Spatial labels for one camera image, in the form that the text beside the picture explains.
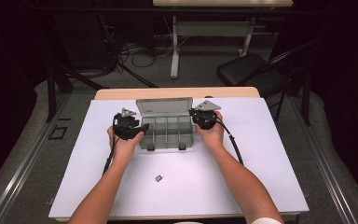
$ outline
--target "dark background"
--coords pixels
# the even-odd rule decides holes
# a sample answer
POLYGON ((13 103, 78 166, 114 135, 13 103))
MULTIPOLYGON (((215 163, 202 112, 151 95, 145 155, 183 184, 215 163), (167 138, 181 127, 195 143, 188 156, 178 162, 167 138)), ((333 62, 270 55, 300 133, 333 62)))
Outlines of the dark background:
MULTIPOLYGON (((46 1, 46 4, 74 4, 71 1, 46 1)), ((92 5, 90 1, 76 1, 92 5)), ((151 0, 136 1, 137 7, 152 7, 151 0)), ((125 1, 131 7, 135 1, 125 1)), ((296 0, 295 9, 327 9, 323 18, 288 18, 276 42, 272 56, 305 43, 312 38, 322 40, 318 60, 312 72, 311 89, 324 100, 324 110, 331 128, 332 140, 340 158, 358 183, 358 1, 296 0)), ((73 46, 65 46, 50 24, 41 19, 37 32, 44 34, 49 50, 60 62, 75 69, 104 69, 112 65, 109 50, 103 43, 98 17, 74 27, 76 21, 64 16, 54 18, 55 27, 65 33, 73 46), (98 57, 74 58, 72 50, 98 57)), ((153 17, 137 16, 118 21, 122 34, 152 47, 153 33, 165 28, 153 17), (129 29, 144 21, 142 29, 129 29)), ((0 167, 13 148, 34 108, 34 87, 46 80, 50 67, 46 52, 38 44, 30 22, 15 2, 0 1, 0 167)))

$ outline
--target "white table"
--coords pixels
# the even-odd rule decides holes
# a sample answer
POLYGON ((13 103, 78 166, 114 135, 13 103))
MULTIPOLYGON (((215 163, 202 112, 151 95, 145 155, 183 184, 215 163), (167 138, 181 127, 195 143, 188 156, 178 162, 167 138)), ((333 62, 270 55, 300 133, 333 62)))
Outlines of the white table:
MULTIPOLYGON (((155 7, 291 7, 292 4, 292 0, 153 0, 155 7)), ((248 21, 178 21, 173 16, 171 78, 178 78, 179 35, 244 36, 240 49, 240 56, 244 56, 249 48, 254 25, 255 18, 248 21)))
MULTIPOLYGON (((219 90, 251 90, 249 88, 200 88, 195 95, 219 95, 219 90)), ((124 90, 133 95, 148 96, 150 92, 170 92, 193 96, 188 89, 124 90)), ((120 90, 104 91, 103 97, 120 90)), ((224 97, 209 99, 222 107, 224 122, 236 137, 243 162, 266 186, 283 215, 309 211, 295 173, 287 158, 268 107, 262 98, 224 97)), ((195 98, 193 106, 203 102, 195 98)), ((135 100, 94 100, 76 140, 71 159, 55 198, 49 217, 65 221, 102 176, 109 154, 106 129, 113 116, 126 107, 138 112, 135 100)), ((236 157, 225 136, 225 146, 236 157)), ((128 166, 113 206, 110 218, 172 219, 206 217, 241 217, 241 210, 231 197, 217 165, 194 134, 193 147, 156 149, 153 152, 137 147, 128 166), (157 182, 155 177, 163 175, 157 182)))

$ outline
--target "hand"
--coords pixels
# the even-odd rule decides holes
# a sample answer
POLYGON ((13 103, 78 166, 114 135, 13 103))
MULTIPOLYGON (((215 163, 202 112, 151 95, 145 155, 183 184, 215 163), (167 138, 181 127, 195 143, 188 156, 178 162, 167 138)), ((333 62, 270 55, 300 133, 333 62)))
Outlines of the hand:
POLYGON ((116 145, 114 148, 113 162, 123 162, 123 164, 127 165, 132 158, 136 145, 138 145, 144 137, 144 132, 139 132, 133 139, 129 140, 120 139, 117 135, 115 135, 115 131, 112 126, 107 129, 107 133, 109 134, 110 147, 113 145, 113 136, 115 137, 116 145))
MULTIPOLYGON (((223 121, 223 117, 219 111, 214 111, 216 113, 219 121, 223 121)), ((216 148, 223 147, 223 136, 224 136, 224 128, 222 125, 215 123, 212 129, 210 130, 202 130, 200 126, 196 125, 197 133, 201 135, 202 141, 205 146, 210 149, 214 150, 216 148)))

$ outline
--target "box lid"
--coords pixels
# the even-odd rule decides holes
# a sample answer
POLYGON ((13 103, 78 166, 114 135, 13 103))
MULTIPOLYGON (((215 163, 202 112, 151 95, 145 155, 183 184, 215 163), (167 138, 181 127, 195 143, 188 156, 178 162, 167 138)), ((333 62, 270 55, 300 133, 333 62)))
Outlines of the box lid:
POLYGON ((178 117, 188 116, 193 98, 163 98, 136 100, 142 117, 178 117))

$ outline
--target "shirt sleeve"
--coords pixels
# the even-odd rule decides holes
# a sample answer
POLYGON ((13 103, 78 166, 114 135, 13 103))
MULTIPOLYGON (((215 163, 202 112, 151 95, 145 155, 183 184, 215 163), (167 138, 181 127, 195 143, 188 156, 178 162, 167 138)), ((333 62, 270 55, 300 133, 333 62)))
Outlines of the shirt sleeve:
POLYGON ((270 217, 261 217, 252 222, 252 224, 282 224, 281 222, 270 217))

